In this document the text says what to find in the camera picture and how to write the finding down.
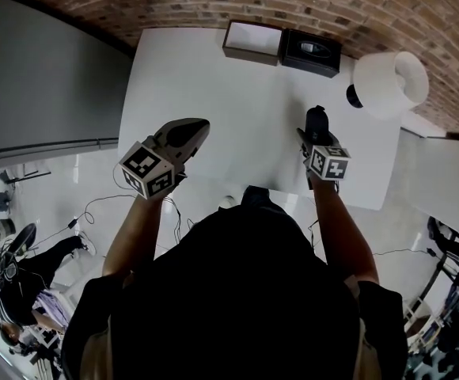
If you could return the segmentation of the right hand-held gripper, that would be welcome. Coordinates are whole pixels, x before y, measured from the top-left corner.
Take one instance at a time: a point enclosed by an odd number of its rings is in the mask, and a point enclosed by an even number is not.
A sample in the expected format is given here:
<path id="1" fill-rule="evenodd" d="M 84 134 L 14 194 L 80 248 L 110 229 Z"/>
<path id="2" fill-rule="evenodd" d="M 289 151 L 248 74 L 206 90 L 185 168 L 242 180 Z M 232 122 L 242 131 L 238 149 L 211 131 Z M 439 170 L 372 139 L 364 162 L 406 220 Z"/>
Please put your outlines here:
<path id="1" fill-rule="evenodd" d="M 297 127 L 296 132 L 301 152 L 309 153 L 306 159 L 306 169 L 323 181 L 343 181 L 351 156 L 345 148 L 338 147 L 340 142 L 337 137 L 329 132 L 331 146 L 313 146 L 301 128 Z"/>

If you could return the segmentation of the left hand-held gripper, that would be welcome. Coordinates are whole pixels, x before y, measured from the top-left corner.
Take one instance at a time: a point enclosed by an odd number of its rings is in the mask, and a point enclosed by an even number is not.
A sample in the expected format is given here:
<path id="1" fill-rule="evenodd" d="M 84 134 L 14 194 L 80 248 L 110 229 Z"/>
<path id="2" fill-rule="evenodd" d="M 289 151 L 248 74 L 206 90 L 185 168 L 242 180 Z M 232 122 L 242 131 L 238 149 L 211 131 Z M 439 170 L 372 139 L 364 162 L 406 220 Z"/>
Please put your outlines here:
<path id="1" fill-rule="evenodd" d="M 125 181 L 147 200 L 162 198 L 187 177 L 185 163 L 209 132 L 210 122 L 203 118 L 169 121 L 120 160 Z"/>

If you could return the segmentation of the person's left forearm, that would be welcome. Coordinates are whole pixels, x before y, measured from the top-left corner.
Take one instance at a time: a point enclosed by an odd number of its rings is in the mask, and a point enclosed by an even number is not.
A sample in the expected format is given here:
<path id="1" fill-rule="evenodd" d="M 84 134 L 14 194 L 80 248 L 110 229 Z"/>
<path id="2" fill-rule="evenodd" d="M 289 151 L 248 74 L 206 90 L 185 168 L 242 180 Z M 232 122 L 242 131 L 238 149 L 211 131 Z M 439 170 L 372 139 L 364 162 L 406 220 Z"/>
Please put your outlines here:
<path id="1" fill-rule="evenodd" d="M 135 198 L 104 259 L 102 276 L 126 277 L 154 260 L 162 203 Z"/>

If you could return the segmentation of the person's right forearm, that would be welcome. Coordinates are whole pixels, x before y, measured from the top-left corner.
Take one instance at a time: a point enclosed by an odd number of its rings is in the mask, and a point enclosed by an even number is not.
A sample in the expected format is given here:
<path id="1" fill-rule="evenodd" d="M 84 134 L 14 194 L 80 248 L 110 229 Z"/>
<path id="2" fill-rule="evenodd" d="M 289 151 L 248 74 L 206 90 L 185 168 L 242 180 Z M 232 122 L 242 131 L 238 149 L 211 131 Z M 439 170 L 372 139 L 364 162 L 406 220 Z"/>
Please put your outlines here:
<path id="1" fill-rule="evenodd" d="M 309 176 L 328 266 L 341 279 L 379 283 L 374 256 L 333 182 Z"/>

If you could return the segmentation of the person's dark trouser leg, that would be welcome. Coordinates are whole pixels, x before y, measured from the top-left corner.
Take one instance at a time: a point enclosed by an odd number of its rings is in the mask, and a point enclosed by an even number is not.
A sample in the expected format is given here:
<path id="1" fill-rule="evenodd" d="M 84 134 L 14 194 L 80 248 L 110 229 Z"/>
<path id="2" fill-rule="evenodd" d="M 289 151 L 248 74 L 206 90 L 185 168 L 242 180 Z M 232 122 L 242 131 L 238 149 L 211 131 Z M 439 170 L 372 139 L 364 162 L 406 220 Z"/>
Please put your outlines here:
<path id="1" fill-rule="evenodd" d="M 269 190 L 252 185 L 245 189 L 240 205 L 251 211 L 270 211 L 273 209 Z"/>

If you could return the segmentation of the white table lamp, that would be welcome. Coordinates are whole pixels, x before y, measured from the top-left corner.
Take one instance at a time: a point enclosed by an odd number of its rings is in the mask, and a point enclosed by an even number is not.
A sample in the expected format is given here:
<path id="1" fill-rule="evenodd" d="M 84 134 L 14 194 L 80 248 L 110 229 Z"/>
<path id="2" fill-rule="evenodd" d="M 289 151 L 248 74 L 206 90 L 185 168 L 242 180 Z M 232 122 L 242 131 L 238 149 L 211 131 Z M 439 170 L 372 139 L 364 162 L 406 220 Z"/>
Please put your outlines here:
<path id="1" fill-rule="evenodd" d="M 402 116 L 421 105 L 429 93 L 427 70 L 408 51 L 364 55 L 355 62 L 348 103 L 379 120 Z"/>

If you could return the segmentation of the black box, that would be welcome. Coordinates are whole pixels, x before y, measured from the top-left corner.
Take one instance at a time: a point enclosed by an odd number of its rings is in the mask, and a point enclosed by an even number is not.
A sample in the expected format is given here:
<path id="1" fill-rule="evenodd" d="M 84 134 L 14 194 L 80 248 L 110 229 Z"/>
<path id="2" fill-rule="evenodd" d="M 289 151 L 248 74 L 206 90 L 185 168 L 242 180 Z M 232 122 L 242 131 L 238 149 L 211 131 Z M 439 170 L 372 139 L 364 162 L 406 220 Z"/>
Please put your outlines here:
<path id="1" fill-rule="evenodd" d="M 334 78 L 340 72 L 342 44 L 293 29 L 283 30 L 279 61 L 282 66 Z"/>

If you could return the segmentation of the brown box with white inside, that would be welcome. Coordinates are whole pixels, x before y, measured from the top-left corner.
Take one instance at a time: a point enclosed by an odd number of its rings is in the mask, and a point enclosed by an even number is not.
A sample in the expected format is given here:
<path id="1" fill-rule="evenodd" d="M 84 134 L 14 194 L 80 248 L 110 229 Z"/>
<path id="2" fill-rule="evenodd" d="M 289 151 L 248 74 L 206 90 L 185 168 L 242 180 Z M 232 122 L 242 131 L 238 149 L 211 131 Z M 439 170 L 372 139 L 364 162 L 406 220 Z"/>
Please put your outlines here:
<path id="1" fill-rule="evenodd" d="M 230 21 L 222 44 L 225 57 L 276 67 L 283 30 L 246 21 Z"/>

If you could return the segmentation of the grey refrigerator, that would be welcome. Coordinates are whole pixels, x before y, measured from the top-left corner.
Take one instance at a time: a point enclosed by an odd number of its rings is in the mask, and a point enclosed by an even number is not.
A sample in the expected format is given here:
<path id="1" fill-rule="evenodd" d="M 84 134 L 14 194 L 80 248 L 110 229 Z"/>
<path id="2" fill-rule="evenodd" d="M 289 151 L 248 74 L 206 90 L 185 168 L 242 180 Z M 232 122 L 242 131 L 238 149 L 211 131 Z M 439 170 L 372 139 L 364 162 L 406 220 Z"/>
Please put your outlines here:
<path id="1" fill-rule="evenodd" d="M 115 146 L 131 65 L 72 25 L 0 0 L 0 165 Z"/>

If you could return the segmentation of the person's black shirt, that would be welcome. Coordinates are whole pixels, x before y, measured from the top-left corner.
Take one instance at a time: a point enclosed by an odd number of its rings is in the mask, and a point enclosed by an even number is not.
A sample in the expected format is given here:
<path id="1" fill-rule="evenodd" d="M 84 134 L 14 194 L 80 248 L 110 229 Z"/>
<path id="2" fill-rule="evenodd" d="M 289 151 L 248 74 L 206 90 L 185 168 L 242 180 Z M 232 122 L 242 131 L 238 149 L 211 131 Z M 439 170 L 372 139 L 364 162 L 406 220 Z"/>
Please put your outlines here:
<path id="1" fill-rule="evenodd" d="M 90 280 L 63 343 L 69 380 L 401 380 L 402 298 L 340 278 L 289 216 L 198 222 L 131 283 Z"/>

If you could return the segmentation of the purple cloth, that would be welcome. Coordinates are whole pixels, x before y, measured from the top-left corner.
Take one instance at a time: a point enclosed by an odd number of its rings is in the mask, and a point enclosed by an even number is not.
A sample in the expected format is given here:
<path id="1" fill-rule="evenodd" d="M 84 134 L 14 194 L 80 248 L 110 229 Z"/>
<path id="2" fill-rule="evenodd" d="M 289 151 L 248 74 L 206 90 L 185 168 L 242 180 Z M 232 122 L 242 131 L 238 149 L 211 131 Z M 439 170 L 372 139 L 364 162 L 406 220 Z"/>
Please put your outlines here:
<path id="1" fill-rule="evenodd" d="M 66 329 L 70 322 L 70 313 L 56 293 L 43 290 L 36 296 L 35 309 L 52 319 L 59 327 Z"/>

